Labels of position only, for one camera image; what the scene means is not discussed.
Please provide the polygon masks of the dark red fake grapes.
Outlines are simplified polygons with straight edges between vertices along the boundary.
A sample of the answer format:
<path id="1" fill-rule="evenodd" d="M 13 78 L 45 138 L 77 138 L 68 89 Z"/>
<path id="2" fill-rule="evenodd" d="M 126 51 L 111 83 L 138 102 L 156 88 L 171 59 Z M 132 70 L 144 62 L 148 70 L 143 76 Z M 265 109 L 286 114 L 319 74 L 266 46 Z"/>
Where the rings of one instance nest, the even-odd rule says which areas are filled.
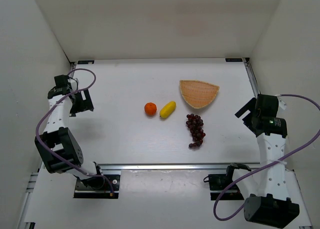
<path id="1" fill-rule="evenodd" d="M 203 130 L 204 121 L 200 115 L 187 114 L 186 115 L 186 127 L 192 137 L 192 142 L 188 145 L 189 149 L 198 149 L 204 142 L 206 133 Z"/>

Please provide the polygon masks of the orange fake fruit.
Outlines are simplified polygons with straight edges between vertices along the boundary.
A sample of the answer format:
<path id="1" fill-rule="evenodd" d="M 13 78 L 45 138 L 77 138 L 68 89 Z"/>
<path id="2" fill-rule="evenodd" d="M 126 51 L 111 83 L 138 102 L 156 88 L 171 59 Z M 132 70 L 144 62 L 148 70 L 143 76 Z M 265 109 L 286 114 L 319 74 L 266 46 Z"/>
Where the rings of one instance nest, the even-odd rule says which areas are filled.
<path id="1" fill-rule="evenodd" d="M 157 106 L 153 102 L 148 102 L 144 106 L 144 112 L 147 116 L 154 116 L 157 112 Z"/>

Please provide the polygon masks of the yellow fake lemon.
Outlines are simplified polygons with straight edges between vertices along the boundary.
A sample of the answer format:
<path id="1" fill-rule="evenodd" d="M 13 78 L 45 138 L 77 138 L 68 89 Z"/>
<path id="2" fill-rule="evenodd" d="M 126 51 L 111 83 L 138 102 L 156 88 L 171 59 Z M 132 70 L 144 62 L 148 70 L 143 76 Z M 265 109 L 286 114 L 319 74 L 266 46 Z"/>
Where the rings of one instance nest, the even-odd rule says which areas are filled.
<path id="1" fill-rule="evenodd" d="M 168 102 L 161 110 L 160 110 L 160 117 L 162 119 L 166 119 L 168 118 L 176 109 L 176 102 L 175 101 L 170 101 Z"/>

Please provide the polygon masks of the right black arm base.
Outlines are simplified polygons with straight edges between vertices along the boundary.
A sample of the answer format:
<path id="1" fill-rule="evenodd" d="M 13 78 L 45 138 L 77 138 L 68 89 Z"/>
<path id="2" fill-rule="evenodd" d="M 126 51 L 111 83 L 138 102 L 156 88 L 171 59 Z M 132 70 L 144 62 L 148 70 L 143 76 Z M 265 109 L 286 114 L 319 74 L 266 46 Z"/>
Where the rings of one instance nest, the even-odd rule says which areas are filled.
<path id="1" fill-rule="evenodd" d="M 240 163 L 231 163 L 224 174 L 209 174 L 203 179 L 204 183 L 209 184 L 210 200 L 215 201 L 223 189 L 233 182 L 233 174 L 235 170 L 245 170 L 251 172 L 249 166 Z M 221 197 L 222 201 L 243 201 L 240 189 L 235 184 Z"/>

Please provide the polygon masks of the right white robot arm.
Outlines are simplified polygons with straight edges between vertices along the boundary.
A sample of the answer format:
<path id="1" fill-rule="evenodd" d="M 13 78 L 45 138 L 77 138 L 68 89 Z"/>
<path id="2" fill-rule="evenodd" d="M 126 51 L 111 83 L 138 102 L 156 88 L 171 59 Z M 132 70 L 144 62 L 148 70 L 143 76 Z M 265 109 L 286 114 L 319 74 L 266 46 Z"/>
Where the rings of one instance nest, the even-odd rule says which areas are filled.
<path id="1" fill-rule="evenodd" d="M 291 200 L 287 187 L 286 166 L 280 160 L 285 155 L 287 123 L 278 118 L 279 100 L 276 96 L 258 94 L 235 115 L 256 136 L 261 171 L 240 179 L 248 166 L 233 164 L 232 180 L 244 198 L 243 213 L 248 222 L 278 229 L 285 228 L 300 213 L 300 206 Z"/>

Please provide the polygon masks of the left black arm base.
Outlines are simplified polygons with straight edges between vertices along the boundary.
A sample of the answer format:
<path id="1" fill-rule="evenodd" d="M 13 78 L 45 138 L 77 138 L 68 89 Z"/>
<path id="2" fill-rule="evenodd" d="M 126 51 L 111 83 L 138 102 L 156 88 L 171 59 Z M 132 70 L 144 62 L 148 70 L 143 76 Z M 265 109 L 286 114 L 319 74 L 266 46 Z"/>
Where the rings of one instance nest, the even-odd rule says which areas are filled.
<path id="1" fill-rule="evenodd" d="M 113 192 L 111 192 L 109 183 L 103 178 L 87 180 L 80 180 L 77 178 L 73 197 L 75 199 L 118 199 L 121 184 L 121 172 L 104 170 L 103 174 L 110 181 Z"/>

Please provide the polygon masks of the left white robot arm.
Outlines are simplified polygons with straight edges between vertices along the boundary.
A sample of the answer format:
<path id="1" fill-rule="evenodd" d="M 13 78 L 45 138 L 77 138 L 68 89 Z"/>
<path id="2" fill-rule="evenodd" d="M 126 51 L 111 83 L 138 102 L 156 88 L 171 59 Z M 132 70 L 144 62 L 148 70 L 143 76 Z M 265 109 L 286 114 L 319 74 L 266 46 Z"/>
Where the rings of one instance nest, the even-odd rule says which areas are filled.
<path id="1" fill-rule="evenodd" d="M 68 75 L 54 77 L 55 86 L 47 98 L 52 113 L 48 116 L 43 133 L 34 139 L 45 168 L 51 174 L 68 173 L 79 179 L 85 186 L 97 188 L 103 184 L 101 167 L 93 161 L 85 161 L 80 145 L 69 129 L 70 117 L 85 111 L 93 111 L 94 106 L 89 90 L 78 92 L 79 82 Z"/>

